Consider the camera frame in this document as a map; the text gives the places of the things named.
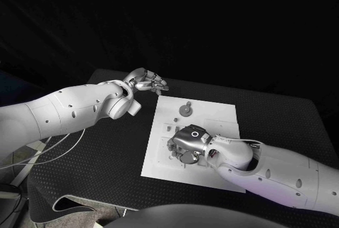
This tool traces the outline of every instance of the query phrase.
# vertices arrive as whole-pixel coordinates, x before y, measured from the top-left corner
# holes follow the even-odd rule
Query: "black background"
[[[0,0],[0,69],[45,93],[145,67],[311,99],[335,144],[338,50],[338,0]]]

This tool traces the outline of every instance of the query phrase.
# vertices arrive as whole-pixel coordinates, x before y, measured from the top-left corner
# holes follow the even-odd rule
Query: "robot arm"
[[[142,105],[138,90],[169,90],[165,80],[145,68],[123,81],[66,88],[38,100],[0,108],[0,159],[18,148],[53,136],[70,134],[96,125],[102,118],[136,115]]]
[[[253,140],[211,137],[195,125],[177,132],[168,147],[184,163],[204,158],[227,181],[282,205],[339,216],[339,170],[299,153]],[[259,164],[249,170],[253,158]]]

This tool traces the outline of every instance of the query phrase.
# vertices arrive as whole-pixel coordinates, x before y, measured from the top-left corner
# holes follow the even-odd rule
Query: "table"
[[[126,72],[99,69],[89,84],[123,79],[126,75]],[[167,81],[171,90],[164,95],[237,106],[243,138],[291,149],[338,168],[338,156],[311,100],[175,79]],[[289,227],[339,227],[335,215],[285,207],[252,192],[243,194],[142,177],[158,96],[141,91],[136,100],[143,106],[136,116],[126,114],[117,120],[100,120],[67,156],[34,167],[29,197],[35,222],[93,211],[64,198],[73,195],[135,210],[165,204],[201,204],[243,211]],[[80,135],[73,134],[38,162],[63,154]],[[51,144],[58,139],[61,137],[53,138]]]

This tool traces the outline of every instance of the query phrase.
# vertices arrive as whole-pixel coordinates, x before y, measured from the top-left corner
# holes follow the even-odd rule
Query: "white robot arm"
[[[38,100],[0,107],[0,159],[18,148],[53,136],[70,134],[96,125],[102,118],[136,115],[142,105],[138,90],[169,90],[167,81],[145,68],[123,81],[66,88]]]
[[[227,181],[282,205],[339,216],[339,170],[309,157],[255,140],[213,137],[197,125],[177,132],[168,147],[184,163],[204,158]]]

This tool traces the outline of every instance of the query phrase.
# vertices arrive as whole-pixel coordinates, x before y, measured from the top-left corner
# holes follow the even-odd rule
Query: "black textured table surface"
[[[123,79],[126,72],[100,69],[89,84]],[[164,95],[234,104],[240,135],[267,145],[291,149],[338,168],[339,160],[315,104],[311,100],[221,86],[165,79]],[[136,116],[102,119],[87,129],[79,146],[51,163],[37,165],[29,176],[31,216],[48,222],[89,207],[58,204],[66,195],[143,209],[165,204],[201,204],[226,207],[257,215],[289,227],[339,227],[339,217],[328,213],[289,208],[256,194],[246,194],[142,177],[143,160],[158,105],[158,95],[136,93],[142,110]],[[55,150],[42,155],[44,162],[74,145],[81,132],[70,136]],[[50,145],[61,137],[53,138]]]

